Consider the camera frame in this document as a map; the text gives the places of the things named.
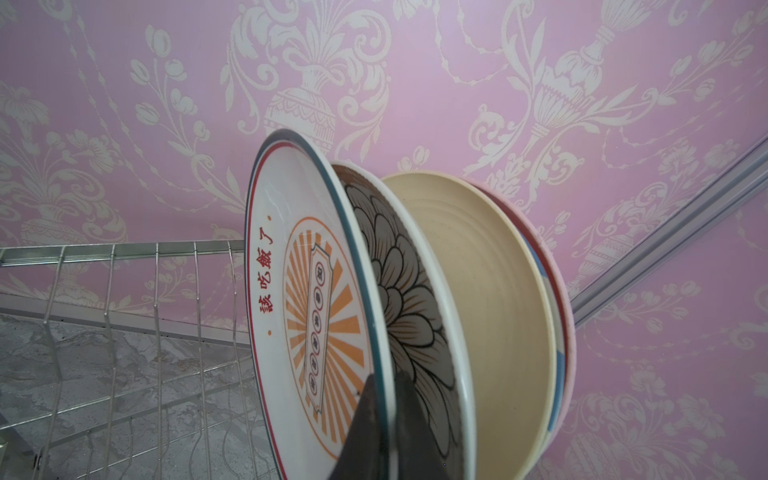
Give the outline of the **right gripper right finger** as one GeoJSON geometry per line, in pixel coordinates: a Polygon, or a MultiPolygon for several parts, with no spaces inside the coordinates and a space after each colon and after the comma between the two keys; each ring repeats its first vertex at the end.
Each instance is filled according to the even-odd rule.
{"type": "Polygon", "coordinates": [[[395,387],[397,478],[400,480],[448,479],[413,382],[405,372],[400,371],[395,375],[395,387]]]}

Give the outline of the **beige plate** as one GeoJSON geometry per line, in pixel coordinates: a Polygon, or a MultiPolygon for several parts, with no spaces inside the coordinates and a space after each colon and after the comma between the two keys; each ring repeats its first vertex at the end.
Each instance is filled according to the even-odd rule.
{"type": "Polygon", "coordinates": [[[557,379],[552,313],[536,260],[479,188],[429,171],[385,185],[432,247],[461,320],[475,398],[479,479],[522,479],[549,431],[557,379]]]}

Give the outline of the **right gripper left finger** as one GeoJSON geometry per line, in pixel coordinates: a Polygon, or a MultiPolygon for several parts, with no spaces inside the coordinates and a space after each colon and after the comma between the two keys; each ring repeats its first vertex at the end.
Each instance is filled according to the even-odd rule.
{"type": "Polygon", "coordinates": [[[329,480],[375,480],[385,478],[384,431],[377,406],[377,383],[373,374],[364,384],[347,438],[329,480]]]}

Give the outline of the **orange sunburst plate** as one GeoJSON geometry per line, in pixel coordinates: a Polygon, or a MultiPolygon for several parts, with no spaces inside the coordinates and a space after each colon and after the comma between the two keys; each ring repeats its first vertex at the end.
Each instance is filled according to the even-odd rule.
{"type": "Polygon", "coordinates": [[[378,287],[331,163],[279,129],[256,156],[245,217],[246,312],[269,441],[283,479],[328,479],[373,374],[385,478],[398,473],[396,389],[378,287]]]}

